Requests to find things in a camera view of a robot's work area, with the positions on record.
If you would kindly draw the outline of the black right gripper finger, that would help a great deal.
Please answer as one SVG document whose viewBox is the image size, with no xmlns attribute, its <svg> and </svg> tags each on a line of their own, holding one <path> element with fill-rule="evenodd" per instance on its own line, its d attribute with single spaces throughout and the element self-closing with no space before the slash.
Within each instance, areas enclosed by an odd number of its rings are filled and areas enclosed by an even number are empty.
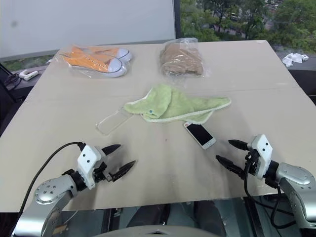
<svg viewBox="0 0 316 237">
<path fill-rule="evenodd" d="M 228 142 L 230 145 L 243 151 L 250 151 L 252 149 L 251 146 L 247 142 L 244 142 L 238 139 L 231 139 L 231 140 L 228 140 Z"/>
<path fill-rule="evenodd" d="M 244 178 L 245 177 L 245 172 L 242 168 L 239 166 L 235 165 L 231 160 L 224 158 L 220 155 L 216 155 L 215 158 L 218 160 L 218 162 L 225 167 L 227 170 L 230 172 L 235 173 L 239 178 Z"/>
</svg>

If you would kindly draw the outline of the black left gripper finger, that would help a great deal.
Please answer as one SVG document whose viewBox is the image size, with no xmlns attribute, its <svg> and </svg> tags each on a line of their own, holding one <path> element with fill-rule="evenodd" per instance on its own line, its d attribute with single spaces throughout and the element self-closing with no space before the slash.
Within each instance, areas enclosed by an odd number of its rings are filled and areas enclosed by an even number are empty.
<svg viewBox="0 0 316 237">
<path fill-rule="evenodd" d="M 105 154 L 105 156 L 108 156 L 120 147 L 121 147 L 121 144 L 109 145 L 109 146 L 102 148 L 102 152 Z"/>
<path fill-rule="evenodd" d="M 114 173 L 114 174 L 110 173 L 110 176 L 112 178 L 112 182 L 115 182 L 116 180 L 123 177 L 133 167 L 133 165 L 135 163 L 136 163 L 136 161 L 133 160 L 133 161 L 123 165 L 122 167 L 120 167 L 116 173 Z"/>
</svg>

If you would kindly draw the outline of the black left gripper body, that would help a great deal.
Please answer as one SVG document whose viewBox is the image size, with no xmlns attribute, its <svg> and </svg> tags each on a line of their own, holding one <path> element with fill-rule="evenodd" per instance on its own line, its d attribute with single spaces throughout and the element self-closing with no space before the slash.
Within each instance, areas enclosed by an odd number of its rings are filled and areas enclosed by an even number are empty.
<svg viewBox="0 0 316 237">
<path fill-rule="evenodd" d="M 106 171 L 107 165 L 104 162 L 101 162 L 98 168 L 93 170 L 93 178 L 95 183 L 106 180 L 111 182 L 111 174 Z"/>
</svg>

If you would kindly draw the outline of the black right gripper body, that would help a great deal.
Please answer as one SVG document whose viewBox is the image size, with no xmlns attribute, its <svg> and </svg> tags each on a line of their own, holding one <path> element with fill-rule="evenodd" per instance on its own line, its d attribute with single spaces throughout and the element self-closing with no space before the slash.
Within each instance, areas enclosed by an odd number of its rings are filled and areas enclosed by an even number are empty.
<svg viewBox="0 0 316 237">
<path fill-rule="evenodd" d="M 247 155 L 245 156 L 245 168 L 244 168 L 244 177 L 247 174 L 257 176 L 257 168 L 259 163 L 260 154 L 256 149 L 247 147 Z"/>
</svg>

